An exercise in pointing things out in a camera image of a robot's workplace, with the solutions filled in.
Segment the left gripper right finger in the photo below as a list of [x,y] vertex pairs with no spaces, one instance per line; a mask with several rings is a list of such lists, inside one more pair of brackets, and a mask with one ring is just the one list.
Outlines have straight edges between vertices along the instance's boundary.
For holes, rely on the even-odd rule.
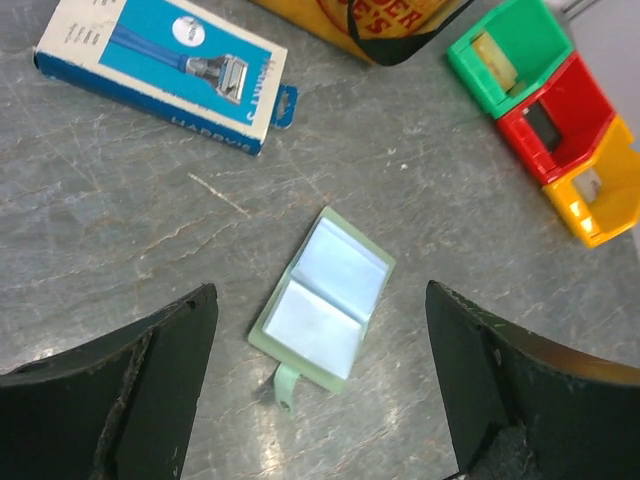
[[636,479],[639,370],[432,280],[426,319],[457,479]]

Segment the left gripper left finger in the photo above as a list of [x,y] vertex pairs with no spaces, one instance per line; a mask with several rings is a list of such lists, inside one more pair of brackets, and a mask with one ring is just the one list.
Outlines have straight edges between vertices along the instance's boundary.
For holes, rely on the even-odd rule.
[[178,479],[218,319],[214,284],[1,377],[4,479]]

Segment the green card holder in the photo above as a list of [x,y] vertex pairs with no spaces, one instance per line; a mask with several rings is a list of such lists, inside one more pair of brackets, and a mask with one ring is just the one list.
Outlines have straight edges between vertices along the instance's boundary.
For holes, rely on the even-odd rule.
[[321,210],[248,334],[278,362],[277,406],[296,414],[304,377],[341,392],[351,374],[394,259],[331,207]]

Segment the gold credit card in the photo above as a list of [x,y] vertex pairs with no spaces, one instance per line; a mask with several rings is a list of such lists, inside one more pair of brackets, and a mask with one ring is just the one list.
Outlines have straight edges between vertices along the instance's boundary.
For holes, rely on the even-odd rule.
[[509,92],[516,85],[517,71],[494,38],[482,32],[471,45],[500,87]]

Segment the black credit card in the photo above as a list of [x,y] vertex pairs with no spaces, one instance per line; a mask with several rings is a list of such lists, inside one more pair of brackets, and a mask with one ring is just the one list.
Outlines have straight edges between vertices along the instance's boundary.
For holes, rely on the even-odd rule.
[[561,143],[562,134],[550,114],[540,101],[523,110],[524,118],[549,153],[553,153]]

